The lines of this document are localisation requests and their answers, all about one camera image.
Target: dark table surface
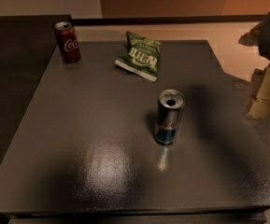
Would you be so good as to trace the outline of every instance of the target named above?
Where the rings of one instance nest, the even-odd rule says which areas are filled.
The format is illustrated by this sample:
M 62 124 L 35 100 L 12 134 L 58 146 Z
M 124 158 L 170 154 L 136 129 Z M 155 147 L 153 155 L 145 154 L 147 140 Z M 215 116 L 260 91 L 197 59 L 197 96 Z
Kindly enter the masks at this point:
M 0 163 L 70 16 L 0 17 Z
M 0 166 L 0 213 L 188 213 L 270 207 L 270 162 L 206 41 L 164 41 L 156 82 L 114 66 L 125 42 L 55 50 Z M 188 100 L 152 136 L 159 93 Z

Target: silver and black can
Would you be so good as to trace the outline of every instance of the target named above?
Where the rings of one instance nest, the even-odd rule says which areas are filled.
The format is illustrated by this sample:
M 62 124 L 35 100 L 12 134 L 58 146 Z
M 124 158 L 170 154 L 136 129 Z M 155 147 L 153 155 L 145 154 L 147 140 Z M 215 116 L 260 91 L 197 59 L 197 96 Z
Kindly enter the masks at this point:
M 63 61 L 66 63 L 77 62 L 80 59 L 80 51 L 73 25 L 67 21 L 59 22 L 54 25 L 54 33 Z
M 157 120 L 155 124 L 155 140 L 161 145 L 170 145 L 175 141 L 185 96 L 175 90 L 161 92 L 158 99 Z

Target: floor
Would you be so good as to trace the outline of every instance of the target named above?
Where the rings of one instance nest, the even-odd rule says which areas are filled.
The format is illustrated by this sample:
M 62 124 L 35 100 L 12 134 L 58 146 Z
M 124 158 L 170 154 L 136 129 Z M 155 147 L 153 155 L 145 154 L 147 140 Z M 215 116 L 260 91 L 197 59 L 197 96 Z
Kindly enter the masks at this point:
M 79 41 L 121 41 L 131 31 L 156 40 L 205 39 L 214 50 L 242 105 L 250 97 L 251 78 L 255 69 L 263 70 L 270 61 L 261 57 L 258 48 L 238 43 L 258 22 L 196 23 L 170 25 L 127 25 L 76 27 Z M 270 116 L 262 121 L 246 120 L 253 125 L 270 152 Z M 270 224 L 270 210 L 265 212 Z

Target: snack packet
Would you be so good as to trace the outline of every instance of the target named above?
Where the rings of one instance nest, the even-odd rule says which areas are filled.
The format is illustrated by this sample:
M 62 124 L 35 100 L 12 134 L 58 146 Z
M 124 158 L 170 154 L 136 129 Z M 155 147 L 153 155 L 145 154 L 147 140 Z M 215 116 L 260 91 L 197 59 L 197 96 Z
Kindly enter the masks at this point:
M 159 41 L 127 32 L 128 54 L 120 56 L 115 64 L 151 81 L 158 76 Z

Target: can opening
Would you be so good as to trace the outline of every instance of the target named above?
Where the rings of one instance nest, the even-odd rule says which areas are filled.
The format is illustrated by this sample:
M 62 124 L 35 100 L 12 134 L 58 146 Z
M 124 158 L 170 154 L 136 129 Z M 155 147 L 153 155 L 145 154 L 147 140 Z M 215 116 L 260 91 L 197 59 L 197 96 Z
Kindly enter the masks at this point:
M 166 101 L 166 104 L 169 105 L 169 106 L 173 106 L 175 105 L 176 101 L 175 100 L 167 100 Z

